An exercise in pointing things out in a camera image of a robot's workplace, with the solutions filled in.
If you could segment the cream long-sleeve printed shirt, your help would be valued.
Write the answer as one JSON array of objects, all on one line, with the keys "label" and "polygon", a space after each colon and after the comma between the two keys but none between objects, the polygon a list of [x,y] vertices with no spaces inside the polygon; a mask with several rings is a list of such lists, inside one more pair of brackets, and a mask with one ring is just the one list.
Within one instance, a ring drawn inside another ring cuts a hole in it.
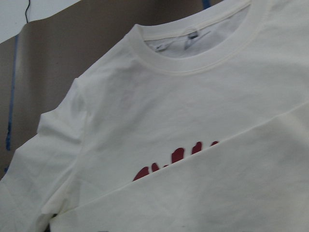
[{"label": "cream long-sleeve printed shirt", "polygon": [[306,232],[309,3],[136,24],[0,182],[3,232]]}]

